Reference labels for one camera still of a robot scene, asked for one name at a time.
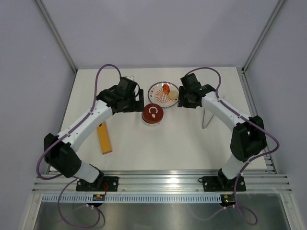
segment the orange toy food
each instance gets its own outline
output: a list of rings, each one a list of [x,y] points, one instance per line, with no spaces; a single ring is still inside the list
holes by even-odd
[[[164,84],[164,85],[163,85],[163,91],[164,91],[165,94],[169,94],[170,89],[169,89],[168,84]]]

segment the metal frame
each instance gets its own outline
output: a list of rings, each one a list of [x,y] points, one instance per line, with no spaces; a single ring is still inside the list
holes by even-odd
[[[34,0],[39,11],[41,12],[43,18],[45,19],[48,28],[53,34],[56,42],[58,43],[63,55],[67,59],[71,69],[74,73],[77,73],[77,68],[67,51],[59,33],[54,26],[51,17],[44,6],[42,0]],[[268,32],[272,28],[277,15],[280,13],[282,7],[285,5],[286,0],[279,0],[276,4],[269,20],[267,21],[265,27],[263,28],[260,37],[258,38],[256,44],[254,45],[247,61],[242,68],[238,68],[238,74],[241,80],[241,84],[246,96],[248,107],[252,115],[257,114],[256,105],[254,102],[254,97],[251,88],[248,83],[246,76],[246,71],[249,68],[253,58],[257,54],[261,47],[261,44],[268,35]],[[288,178],[284,174],[277,174],[275,163],[272,156],[265,157],[265,162],[267,164],[267,170],[246,170],[244,177],[246,182],[247,191],[245,193],[261,193],[261,194],[280,194],[281,200],[285,209],[286,217],[289,221],[290,227],[293,230],[302,229],[303,225],[298,218],[295,202],[293,200],[291,186],[289,184]],[[50,177],[56,172],[50,172],[44,176]],[[195,196],[195,195],[205,195],[212,193],[205,193],[201,183],[198,182],[198,178],[204,175],[216,175],[217,171],[206,170],[206,171],[123,171],[114,172],[107,171],[106,175],[116,175],[119,179],[118,192],[110,193],[112,197],[120,196],[141,196],[148,194],[161,195],[182,195],[182,196]],[[28,215],[25,219],[23,229],[33,229],[35,221],[38,215],[38,211],[43,199],[43,194],[59,194],[63,187],[70,182],[71,179],[65,178],[63,176],[51,180],[43,181],[36,179],[33,190],[32,190],[32,202],[28,209]],[[74,197],[76,183],[70,185],[64,193],[64,196]]]

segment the black mounting bracket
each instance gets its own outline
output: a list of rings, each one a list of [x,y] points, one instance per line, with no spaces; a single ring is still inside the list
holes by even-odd
[[[222,184],[219,176],[203,176],[198,179],[202,183],[204,192],[233,192],[236,178],[227,180],[227,184]],[[245,192],[246,186],[242,176],[240,176],[236,185],[237,192]]]
[[[80,179],[77,182],[76,191],[77,192],[104,192],[105,188],[104,183],[107,183],[108,189],[107,192],[117,192],[118,188],[118,177],[117,176],[104,176],[100,187],[93,183],[89,183],[83,179]]]

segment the gray wall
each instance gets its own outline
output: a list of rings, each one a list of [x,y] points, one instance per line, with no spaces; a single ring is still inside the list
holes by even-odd
[[[79,69],[243,66],[277,0],[43,0]]]
[[[307,225],[307,1],[287,1],[248,70],[266,128],[280,140],[279,172],[290,183]]]
[[[15,230],[74,76],[31,0],[2,0],[0,22],[0,228]]]

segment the perforated metal strip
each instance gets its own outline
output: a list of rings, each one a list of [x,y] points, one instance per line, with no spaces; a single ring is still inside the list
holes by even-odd
[[[57,202],[58,194],[44,194],[43,202]],[[88,203],[93,202],[93,194],[63,194],[61,202],[64,203]],[[94,201],[97,203],[221,203],[221,197],[218,194],[109,194],[105,201]]]

